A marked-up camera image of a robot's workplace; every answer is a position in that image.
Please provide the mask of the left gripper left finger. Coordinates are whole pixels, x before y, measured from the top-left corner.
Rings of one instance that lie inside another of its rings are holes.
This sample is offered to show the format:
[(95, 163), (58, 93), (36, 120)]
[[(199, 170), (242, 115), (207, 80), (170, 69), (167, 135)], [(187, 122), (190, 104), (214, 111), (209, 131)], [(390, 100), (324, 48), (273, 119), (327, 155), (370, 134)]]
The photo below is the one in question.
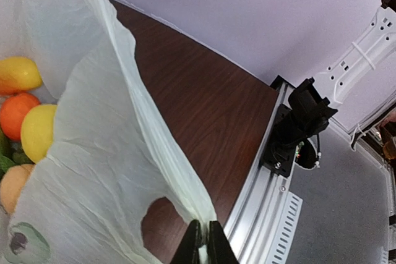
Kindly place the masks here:
[(186, 232), (173, 256), (173, 264), (200, 263), (199, 248), (202, 243), (202, 230), (198, 220), (189, 223)]

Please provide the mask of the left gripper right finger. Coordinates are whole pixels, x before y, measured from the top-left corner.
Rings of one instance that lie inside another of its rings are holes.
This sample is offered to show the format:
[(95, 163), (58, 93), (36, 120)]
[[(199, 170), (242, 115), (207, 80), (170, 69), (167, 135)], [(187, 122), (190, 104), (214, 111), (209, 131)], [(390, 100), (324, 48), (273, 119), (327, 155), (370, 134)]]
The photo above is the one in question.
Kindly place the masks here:
[(218, 221), (211, 221), (209, 224), (208, 255), (210, 263), (238, 264), (238, 260)]

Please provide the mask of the pale green plastic bag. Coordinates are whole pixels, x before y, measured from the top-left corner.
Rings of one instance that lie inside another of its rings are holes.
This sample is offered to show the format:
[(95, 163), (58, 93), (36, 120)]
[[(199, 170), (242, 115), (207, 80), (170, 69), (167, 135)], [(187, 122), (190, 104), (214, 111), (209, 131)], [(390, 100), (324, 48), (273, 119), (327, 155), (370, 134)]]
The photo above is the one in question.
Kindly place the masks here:
[(209, 263), (211, 198), (147, 91), (136, 41), (108, 0), (1, 0), (1, 56), (34, 60), (56, 98), (54, 141), (1, 218), (2, 263), (157, 263), (141, 222), (166, 197), (198, 220)]

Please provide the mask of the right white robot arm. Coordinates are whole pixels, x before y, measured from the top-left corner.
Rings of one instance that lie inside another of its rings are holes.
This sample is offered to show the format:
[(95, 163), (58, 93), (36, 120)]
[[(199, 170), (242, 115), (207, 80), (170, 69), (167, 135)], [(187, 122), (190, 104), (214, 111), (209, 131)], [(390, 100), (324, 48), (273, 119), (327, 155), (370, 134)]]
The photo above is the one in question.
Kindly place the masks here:
[(395, 0), (381, 0), (362, 35), (324, 72), (317, 73), (313, 86), (325, 99), (333, 116), (351, 89), (395, 51)]

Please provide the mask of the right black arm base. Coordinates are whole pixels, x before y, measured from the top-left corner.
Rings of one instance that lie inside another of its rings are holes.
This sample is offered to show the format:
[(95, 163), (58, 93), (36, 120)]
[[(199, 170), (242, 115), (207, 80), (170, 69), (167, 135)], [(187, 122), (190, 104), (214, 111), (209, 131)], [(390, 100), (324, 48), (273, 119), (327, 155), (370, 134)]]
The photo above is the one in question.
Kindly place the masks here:
[(320, 96), (314, 79), (305, 79), (288, 97), (288, 106), (280, 104), (259, 166), (272, 173), (289, 177), (293, 164), (304, 169), (319, 167), (321, 143), (319, 134), (329, 125), (337, 110)]

